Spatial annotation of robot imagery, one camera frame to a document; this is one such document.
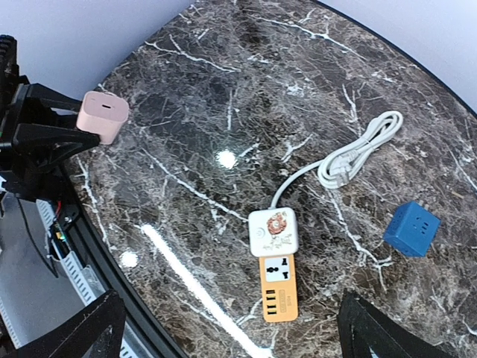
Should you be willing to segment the white cube socket adapter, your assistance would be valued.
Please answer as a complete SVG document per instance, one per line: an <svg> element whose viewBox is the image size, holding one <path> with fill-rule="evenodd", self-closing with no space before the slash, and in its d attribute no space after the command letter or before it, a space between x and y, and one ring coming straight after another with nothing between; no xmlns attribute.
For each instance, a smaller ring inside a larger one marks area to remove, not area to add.
<svg viewBox="0 0 477 358"><path fill-rule="evenodd" d="M255 257L295 254L299 248L297 218L290 207L253 211L248 216L248 233Z"/></svg>

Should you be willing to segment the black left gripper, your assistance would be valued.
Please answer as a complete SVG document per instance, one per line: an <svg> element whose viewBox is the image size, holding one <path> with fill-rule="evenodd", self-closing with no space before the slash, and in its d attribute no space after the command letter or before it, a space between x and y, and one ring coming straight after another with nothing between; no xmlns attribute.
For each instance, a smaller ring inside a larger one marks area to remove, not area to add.
<svg viewBox="0 0 477 358"><path fill-rule="evenodd" d="M100 144L76 126L82 102L19 74L17 41L1 36L1 191L27 201L62 201L58 166Z"/></svg>

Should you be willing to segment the pink wall charger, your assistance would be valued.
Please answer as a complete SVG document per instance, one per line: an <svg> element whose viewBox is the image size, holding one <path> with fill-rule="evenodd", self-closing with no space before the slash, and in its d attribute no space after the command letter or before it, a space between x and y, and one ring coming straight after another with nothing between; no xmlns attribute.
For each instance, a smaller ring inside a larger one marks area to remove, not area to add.
<svg viewBox="0 0 477 358"><path fill-rule="evenodd" d="M129 105L123 99L104 92L89 91L78 113L76 127L97 134L100 143L111 145L129 116Z"/></svg>

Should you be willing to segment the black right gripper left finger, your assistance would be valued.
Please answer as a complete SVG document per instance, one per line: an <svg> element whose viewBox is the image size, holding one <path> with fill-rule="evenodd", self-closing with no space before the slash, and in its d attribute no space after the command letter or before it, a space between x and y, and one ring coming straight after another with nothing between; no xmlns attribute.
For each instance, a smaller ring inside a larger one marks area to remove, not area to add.
<svg viewBox="0 0 477 358"><path fill-rule="evenodd" d="M111 289L64 324L6 356L119 357L125 322L124 301Z"/></svg>

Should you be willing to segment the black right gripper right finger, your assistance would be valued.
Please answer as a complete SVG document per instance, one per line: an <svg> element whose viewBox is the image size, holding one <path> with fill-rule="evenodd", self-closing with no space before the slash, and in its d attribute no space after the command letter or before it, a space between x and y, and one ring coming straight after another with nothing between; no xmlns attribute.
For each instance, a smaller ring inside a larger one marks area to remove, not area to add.
<svg viewBox="0 0 477 358"><path fill-rule="evenodd" d="M343 357L449 357L392 321L356 292L346 291L337 316Z"/></svg>

